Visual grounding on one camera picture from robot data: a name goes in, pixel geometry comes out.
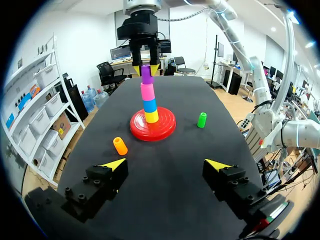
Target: water bottle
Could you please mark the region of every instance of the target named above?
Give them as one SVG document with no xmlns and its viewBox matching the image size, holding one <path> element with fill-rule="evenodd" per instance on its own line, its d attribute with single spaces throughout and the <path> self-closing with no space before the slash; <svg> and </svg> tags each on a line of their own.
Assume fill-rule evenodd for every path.
<svg viewBox="0 0 320 240">
<path fill-rule="evenodd" d="M 92 112 L 95 108 L 94 100 L 91 98 L 89 94 L 85 93 L 84 91 L 82 91 L 81 93 L 82 93 L 81 98 L 84 103 L 86 111 L 88 113 Z"/>
<path fill-rule="evenodd" d="M 88 90 L 85 93 L 90 95 L 90 97 L 93 100 L 93 104 L 96 105 L 94 98 L 97 95 L 97 92 L 94 88 L 90 88 L 90 85 L 88 85 L 87 87 L 88 87 Z"/>
<path fill-rule="evenodd" d="M 106 93 L 104 91 L 101 92 L 101 90 L 98 89 L 98 94 L 94 97 L 94 101 L 96 103 L 96 106 L 98 108 L 100 108 L 105 103 L 105 101 L 107 101 L 108 98 L 109 98 L 108 93 Z"/>
</svg>

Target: orange cup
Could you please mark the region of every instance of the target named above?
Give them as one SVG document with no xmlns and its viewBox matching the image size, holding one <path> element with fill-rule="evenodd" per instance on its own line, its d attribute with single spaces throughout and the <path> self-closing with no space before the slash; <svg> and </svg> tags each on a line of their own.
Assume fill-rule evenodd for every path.
<svg viewBox="0 0 320 240">
<path fill-rule="evenodd" d="M 128 148 L 121 137 L 117 136 L 115 139 L 113 139 L 113 145 L 119 155 L 126 155 L 128 153 Z"/>
</svg>

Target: white plastic bin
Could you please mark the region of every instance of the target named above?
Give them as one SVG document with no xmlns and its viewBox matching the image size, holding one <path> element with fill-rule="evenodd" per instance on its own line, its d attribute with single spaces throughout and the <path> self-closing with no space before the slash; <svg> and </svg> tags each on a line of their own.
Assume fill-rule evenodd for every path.
<svg viewBox="0 0 320 240">
<path fill-rule="evenodd" d="M 54 115 L 59 112 L 59 110 L 63 107 L 61 97 L 60 97 L 60 92 L 58 91 L 56 94 L 52 96 L 52 98 L 47 101 L 45 105 L 45 110 L 48 116 L 53 117 Z"/>
<path fill-rule="evenodd" d="M 16 144 L 22 149 L 25 155 L 30 156 L 36 145 L 36 138 L 29 129 L 29 125 L 22 128 L 17 134 L 13 135 Z"/>
<path fill-rule="evenodd" d="M 44 137 L 42 146 L 57 157 L 64 148 L 64 143 L 60 139 L 59 133 L 50 129 Z"/>
<path fill-rule="evenodd" d="M 45 175 L 50 177 L 55 161 L 47 154 L 47 151 L 40 146 L 34 155 L 32 163 Z"/>
<path fill-rule="evenodd" d="M 29 119 L 31 128 L 39 135 L 42 135 L 46 128 L 50 125 L 50 119 L 45 108 L 46 106 L 40 107 L 31 115 Z"/>
<path fill-rule="evenodd" d="M 34 79 L 36 79 L 41 90 L 52 83 L 54 80 L 56 80 L 58 77 L 59 74 L 56 63 L 50 64 L 34 74 Z"/>
</svg>

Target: pole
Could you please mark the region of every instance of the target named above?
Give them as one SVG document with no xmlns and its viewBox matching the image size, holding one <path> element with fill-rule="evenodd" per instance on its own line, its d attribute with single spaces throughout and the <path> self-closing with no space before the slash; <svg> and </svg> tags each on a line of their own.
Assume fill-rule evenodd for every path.
<svg viewBox="0 0 320 240">
<path fill-rule="evenodd" d="M 218 35 L 215 35 L 215 48 L 214 48 L 214 61 L 213 61 L 213 70 L 212 70 L 212 77 L 211 77 L 211 85 L 214 81 L 215 75 L 215 68 L 216 68 L 216 59 L 217 59 L 217 43 L 218 43 Z"/>
</svg>

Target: shelving unit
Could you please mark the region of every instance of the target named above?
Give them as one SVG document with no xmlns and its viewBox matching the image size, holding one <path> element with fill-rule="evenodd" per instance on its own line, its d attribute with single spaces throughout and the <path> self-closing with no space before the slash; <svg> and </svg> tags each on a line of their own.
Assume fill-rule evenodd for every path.
<svg viewBox="0 0 320 240">
<path fill-rule="evenodd" d="M 37 172 L 37 174 L 39 174 L 42 178 L 44 178 L 45 180 L 47 180 L 49 183 L 51 183 L 54 186 L 58 186 L 58 184 L 56 182 L 54 182 L 54 176 L 55 176 L 55 172 L 57 170 L 57 167 L 59 165 L 60 159 L 62 157 L 62 155 L 64 154 L 69 142 L 71 141 L 71 139 L 73 138 L 74 134 L 76 133 L 76 131 L 78 130 L 78 128 L 80 126 L 82 126 L 83 129 L 85 129 L 85 125 L 83 124 L 83 122 L 81 121 L 75 106 L 73 105 L 71 98 L 69 96 L 67 87 L 65 82 L 63 81 L 63 77 L 62 77 L 62 72 L 60 69 L 60 65 L 59 65 L 59 59 L 58 59 L 58 51 L 57 51 L 57 37 L 55 34 L 53 34 L 53 36 L 47 41 L 47 45 L 49 42 L 52 41 L 52 49 L 49 50 L 47 53 L 43 53 L 40 56 L 37 56 L 34 61 L 32 61 L 31 63 L 29 63 L 26 66 L 21 67 L 20 69 L 18 69 L 12 76 L 10 76 L 7 81 L 4 84 L 4 97 L 6 97 L 6 94 L 8 94 L 8 89 L 10 89 L 11 87 L 14 87 L 14 89 L 16 89 L 16 87 L 20 87 L 21 85 L 23 85 L 24 81 L 23 78 L 26 78 L 26 76 L 30 76 L 31 74 L 34 74 L 35 72 L 35 68 L 38 68 L 37 66 L 40 66 L 41 63 L 44 63 L 46 61 L 46 59 L 48 57 L 50 57 L 50 63 L 52 62 L 52 60 L 55 60 L 56 63 L 56 67 L 57 67 L 57 71 L 58 71 L 58 78 L 55 79 L 54 81 L 52 81 L 48 86 L 46 86 L 44 89 L 42 89 L 26 106 L 25 108 L 21 111 L 21 113 L 16 117 L 16 119 L 14 120 L 14 123 L 12 124 L 11 128 L 8 129 L 4 120 L 4 116 L 3 114 L 1 114 L 1 124 L 2 127 L 4 129 L 5 134 L 7 135 L 11 145 L 13 146 L 13 148 L 16 150 L 16 152 L 21 156 L 21 158 L 30 166 L 30 168 L 32 168 L 35 172 Z M 15 132 L 17 132 L 19 129 L 19 127 L 23 126 L 24 123 L 26 123 L 26 119 L 27 117 L 30 115 L 31 110 L 34 111 L 35 108 L 37 108 L 37 106 L 39 106 L 39 104 L 41 104 L 41 102 L 39 102 L 40 99 L 43 99 L 43 96 L 48 92 L 48 91 L 52 91 L 54 86 L 56 84 L 61 84 L 63 91 L 65 93 L 65 96 L 67 98 L 67 103 L 64 103 L 62 108 L 56 113 L 55 116 L 50 116 L 50 124 L 49 126 L 45 129 L 44 133 L 41 135 L 35 135 L 34 137 L 36 138 L 36 143 L 35 146 L 30 154 L 30 156 L 26 156 L 26 154 L 22 151 L 22 149 L 17 145 L 17 143 L 14 141 L 13 139 L 13 135 L 15 134 Z M 71 128 L 69 129 L 69 131 L 67 132 L 67 134 L 64 136 L 62 142 L 63 142 L 63 149 L 61 151 L 61 153 L 59 154 L 59 156 L 55 157 L 54 160 L 54 164 L 51 170 L 51 173 L 49 176 L 47 176 L 44 172 L 42 172 L 40 170 L 39 167 L 37 167 L 36 165 L 33 164 L 33 158 L 35 157 L 35 154 L 39 148 L 39 146 L 42 145 L 42 141 L 44 140 L 44 137 L 46 136 L 47 132 L 49 131 L 49 129 L 52 127 L 52 125 L 55 123 L 55 121 L 59 118 L 59 116 L 64 112 L 64 111 L 69 111 L 70 114 L 72 114 L 78 122 L 71 122 Z"/>
</svg>

